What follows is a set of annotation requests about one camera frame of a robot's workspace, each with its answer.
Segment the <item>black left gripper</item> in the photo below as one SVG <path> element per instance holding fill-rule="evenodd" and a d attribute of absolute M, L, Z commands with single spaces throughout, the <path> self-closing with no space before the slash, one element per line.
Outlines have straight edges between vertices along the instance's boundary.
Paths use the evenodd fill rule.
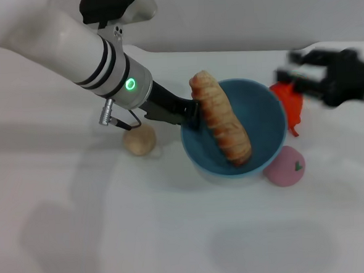
<path fill-rule="evenodd" d="M 151 92 L 140 106 L 145 118 L 173 125 L 186 125 L 197 130 L 201 124 L 200 103 L 183 99 L 169 92 L 157 82 L 153 82 Z"/>

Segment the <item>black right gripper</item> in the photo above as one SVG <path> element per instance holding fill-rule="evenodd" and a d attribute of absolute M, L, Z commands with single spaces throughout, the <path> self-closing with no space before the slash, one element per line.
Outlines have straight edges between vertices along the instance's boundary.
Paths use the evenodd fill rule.
<path fill-rule="evenodd" d="M 287 57 L 290 64 L 326 67 L 326 71 L 276 69 L 276 82 L 291 85 L 293 92 L 322 96 L 329 107 L 338 107 L 350 100 L 364 101 L 364 61 L 357 51 L 314 49 L 304 53 L 295 50 L 289 51 Z"/>

